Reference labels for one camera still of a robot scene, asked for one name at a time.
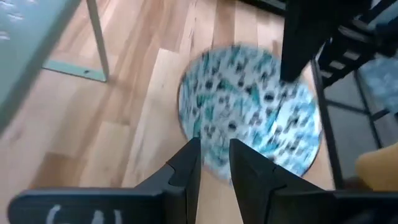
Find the yellow object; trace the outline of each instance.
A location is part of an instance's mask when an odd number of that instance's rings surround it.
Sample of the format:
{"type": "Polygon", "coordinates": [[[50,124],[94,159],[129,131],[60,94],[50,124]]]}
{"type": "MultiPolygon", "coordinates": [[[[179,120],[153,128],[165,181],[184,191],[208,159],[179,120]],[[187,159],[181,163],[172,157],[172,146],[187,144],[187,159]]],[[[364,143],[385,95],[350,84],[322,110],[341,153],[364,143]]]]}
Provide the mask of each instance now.
{"type": "Polygon", "coordinates": [[[375,191],[398,190],[398,142],[361,155],[355,164],[356,173],[375,191]]]}

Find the patterned rug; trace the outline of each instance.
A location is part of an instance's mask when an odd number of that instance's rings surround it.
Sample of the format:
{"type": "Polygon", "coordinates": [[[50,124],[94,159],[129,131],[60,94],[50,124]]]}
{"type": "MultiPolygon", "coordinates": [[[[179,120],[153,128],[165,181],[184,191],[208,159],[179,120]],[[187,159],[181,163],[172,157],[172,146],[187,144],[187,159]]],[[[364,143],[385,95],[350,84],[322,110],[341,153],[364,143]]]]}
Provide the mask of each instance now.
{"type": "Polygon", "coordinates": [[[202,162],[231,181],[229,140],[236,138],[303,176],[320,144],[320,117],[305,82],[279,80],[280,61],[247,45],[213,49],[184,74],[178,115],[188,139],[200,137],[202,162]]]}

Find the round rug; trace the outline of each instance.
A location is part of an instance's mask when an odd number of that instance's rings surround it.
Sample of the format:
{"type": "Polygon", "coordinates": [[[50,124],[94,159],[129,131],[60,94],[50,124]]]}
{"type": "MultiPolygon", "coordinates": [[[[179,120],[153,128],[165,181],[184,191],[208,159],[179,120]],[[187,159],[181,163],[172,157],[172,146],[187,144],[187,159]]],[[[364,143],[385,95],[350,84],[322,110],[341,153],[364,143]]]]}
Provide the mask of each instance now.
{"type": "Polygon", "coordinates": [[[280,60],[247,45],[212,49],[187,68],[179,88],[178,115],[188,139],[200,137],[202,163],[231,181],[229,140],[303,176],[320,145],[320,117],[313,93],[301,80],[279,80],[280,60]]]}

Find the wooden floor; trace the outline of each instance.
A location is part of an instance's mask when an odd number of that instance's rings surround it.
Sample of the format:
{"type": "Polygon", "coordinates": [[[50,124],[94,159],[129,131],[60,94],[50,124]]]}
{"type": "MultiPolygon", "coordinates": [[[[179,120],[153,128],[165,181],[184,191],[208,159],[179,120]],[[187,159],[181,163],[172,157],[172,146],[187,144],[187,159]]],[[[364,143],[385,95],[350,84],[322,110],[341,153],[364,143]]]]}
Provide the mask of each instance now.
{"type": "MultiPolygon", "coordinates": [[[[41,72],[0,140],[0,223],[21,190],[133,187],[160,168],[187,142],[177,120],[177,87],[203,50],[247,42],[281,55],[283,18],[241,2],[97,2],[111,79],[41,72]]],[[[84,1],[52,58],[100,67],[84,1]]],[[[309,68],[305,77],[311,83],[309,68]]],[[[333,188],[325,141],[305,178],[333,188]]],[[[239,217],[233,190],[203,171],[197,223],[241,223],[239,217]]]]}

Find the table leg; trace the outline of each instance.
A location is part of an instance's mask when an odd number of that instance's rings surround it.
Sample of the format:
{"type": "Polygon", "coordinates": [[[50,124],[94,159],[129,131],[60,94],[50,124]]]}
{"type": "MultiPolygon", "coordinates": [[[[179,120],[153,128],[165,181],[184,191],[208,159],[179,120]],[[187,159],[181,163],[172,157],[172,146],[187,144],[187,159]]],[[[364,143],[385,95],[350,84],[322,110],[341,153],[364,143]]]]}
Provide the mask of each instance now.
{"type": "Polygon", "coordinates": [[[48,60],[43,65],[44,69],[53,70],[56,72],[66,73],[69,75],[76,75],[83,78],[89,78],[101,82],[106,82],[109,77],[109,64],[106,57],[106,50],[104,44],[104,38],[102,35],[100,17],[98,15],[97,4],[95,0],[87,0],[88,12],[90,15],[91,25],[93,26],[95,41],[99,53],[99,59],[101,60],[102,70],[94,70],[91,68],[81,67],[73,65],[67,62],[61,62],[58,60],[48,60]]]}

